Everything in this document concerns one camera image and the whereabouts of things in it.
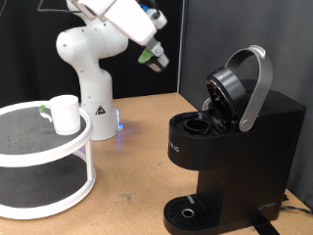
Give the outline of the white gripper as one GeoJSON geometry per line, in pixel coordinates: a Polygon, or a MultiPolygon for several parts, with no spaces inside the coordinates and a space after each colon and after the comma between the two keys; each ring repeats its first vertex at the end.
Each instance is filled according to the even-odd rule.
{"type": "Polygon", "coordinates": [[[77,0],[77,7],[90,20],[111,22],[121,33],[160,57],[164,50],[154,38],[157,29],[136,0],[77,0]]]}

